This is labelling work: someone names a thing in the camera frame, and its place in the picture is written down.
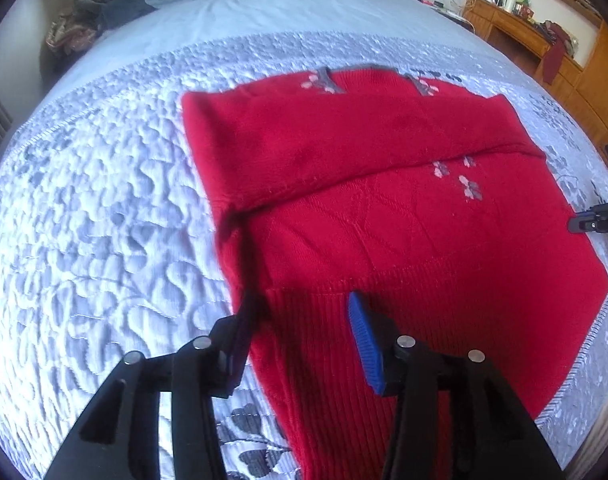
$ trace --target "gray leaf pattern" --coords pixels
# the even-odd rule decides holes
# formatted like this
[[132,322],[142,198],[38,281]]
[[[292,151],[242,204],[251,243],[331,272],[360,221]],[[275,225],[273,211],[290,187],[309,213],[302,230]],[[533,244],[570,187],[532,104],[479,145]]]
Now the gray leaf pattern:
[[593,193],[594,193],[595,197],[597,198],[597,203],[606,204],[606,200],[604,200],[602,198],[602,194],[598,191],[597,186],[595,185],[593,180],[591,180],[591,185],[593,186]]
[[560,105],[549,96],[543,95],[532,95],[529,100],[533,113],[540,119],[546,121],[546,123],[551,123],[551,117],[555,117],[558,120],[556,121],[559,122],[559,124],[556,124],[556,131],[559,136],[564,139],[568,146],[580,152],[581,148],[577,145],[572,133],[577,127],[570,121],[567,114],[562,111]]
[[588,197],[578,186],[577,177],[563,175],[558,179],[558,186],[565,196],[571,197],[569,202],[575,211],[580,212],[588,209]]
[[[275,468],[280,463],[281,458],[285,453],[291,452],[290,447],[274,442],[274,440],[271,440],[271,438],[268,437],[268,434],[271,432],[270,428],[275,428],[273,433],[278,434],[279,438],[277,438],[277,440],[286,440],[284,432],[277,423],[276,418],[272,419],[272,424],[270,422],[266,424],[265,427],[269,433],[264,433],[262,416],[259,414],[257,406],[254,404],[249,403],[243,408],[232,410],[230,419],[227,420],[231,421],[237,431],[234,431],[233,427],[227,425],[224,420],[217,422],[216,429],[220,447],[237,443],[249,443],[261,446],[258,449],[247,449],[238,454],[239,462],[246,466],[248,474],[252,477],[263,478],[271,472],[276,472]],[[236,472],[229,472],[227,474],[228,480],[248,480],[242,473],[239,474],[244,478],[236,477],[235,475],[238,474]]]
[[263,449],[245,451],[239,455],[239,459],[246,464],[248,472],[255,478],[262,478],[273,469],[266,462],[266,454]]
[[246,433],[261,435],[262,418],[254,404],[247,404],[231,413],[231,420],[240,430]]
[[564,156],[558,155],[552,146],[546,147],[546,165],[549,171],[555,175],[561,175],[568,171],[568,161]]

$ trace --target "red clothing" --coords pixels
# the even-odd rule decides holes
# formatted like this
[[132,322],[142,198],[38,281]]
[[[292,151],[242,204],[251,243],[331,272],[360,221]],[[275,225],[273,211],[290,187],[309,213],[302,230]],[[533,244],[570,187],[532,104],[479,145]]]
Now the red clothing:
[[484,351],[536,416],[608,277],[503,96],[310,78],[189,93],[184,123],[234,304],[244,288],[268,300],[251,359],[304,479],[375,480],[394,401],[364,379],[351,290],[435,351]]
[[543,79],[546,84],[552,85],[559,69],[562,68],[562,60],[566,54],[566,42],[570,41],[570,36],[557,23],[552,23],[550,29],[555,33],[557,39],[553,46],[544,54],[542,59]]

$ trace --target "folded sweater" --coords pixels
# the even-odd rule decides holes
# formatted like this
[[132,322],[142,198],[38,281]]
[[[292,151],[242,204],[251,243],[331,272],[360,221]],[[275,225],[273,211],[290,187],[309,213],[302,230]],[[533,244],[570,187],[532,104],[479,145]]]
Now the folded sweater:
[[184,124],[234,306],[266,298],[251,359],[304,479],[375,480],[394,401],[364,379],[352,290],[435,351],[484,351],[535,417],[608,277],[503,96],[322,76],[190,92]]

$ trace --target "wooden drawer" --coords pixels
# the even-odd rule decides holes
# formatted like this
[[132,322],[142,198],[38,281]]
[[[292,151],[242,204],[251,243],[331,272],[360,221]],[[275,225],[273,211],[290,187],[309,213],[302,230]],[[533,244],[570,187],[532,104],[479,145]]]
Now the wooden drawer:
[[602,25],[591,59],[589,60],[577,91],[593,107],[608,128],[608,27]]
[[493,25],[509,34],[536,56],[542,57],[548,50],[548,43],[529,25],[507,12],[498,10],[493,17]]
[[533,79],[535,79],[535,81],[537,81],[542,88],[551,95],[552,98],[566,108],[566,100],[570,97],[574,90],[573,85],[571,85],[566,78],[562,77],[561,71],[555,76],[555,79],[553,79],[552,85],[546,84],[543,80],[543,67],[544,64],[540,63]]
[[491,5],[485,0],[475,0],[475,7],[473,8],[473,12],[476,13],[478,16],[481,16],[482,18],[492,20],[493,15],[495,14],[495,9],[497,9],[497,7]]
[[562,59],[562,67],[559,69],[562,77],[566,79],[571,86],[575,86],[582,75],[582,69],[578,67],[573,61],[564,56]]
[[595,146],[601,148],[608,144],[608,128],[577,91],[569,96],[565,107]]
[[468,14],[466,19],[469,20],[475,28],[475,35],[486,41],[488,39],[488,33],[491,30],[491,22],[472,12]]

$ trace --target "metal screw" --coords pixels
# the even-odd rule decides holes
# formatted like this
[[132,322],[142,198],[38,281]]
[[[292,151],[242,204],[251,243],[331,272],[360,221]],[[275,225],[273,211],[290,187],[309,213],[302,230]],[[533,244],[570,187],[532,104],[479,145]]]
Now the metal screw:
[[212,343],[213,341],[207,335],[201,335],[193,339],[193,347],[196,350],[206,350]]
[[471,350],[468,353],[468,358],[474,363],[483,363],[484,359],[486,359],[486,356],[481,350]]
[[140,352],[138,352],[137,350],[133,350],[132,352],[128,352],[124,356],[124,364],[133,365],[135,363],[140,362],[141,359],[142,359],[142,354]]
[[398,346],[401,348],[413,348],[415,343],[415,338],[409,335],[401,335],[398,337]]

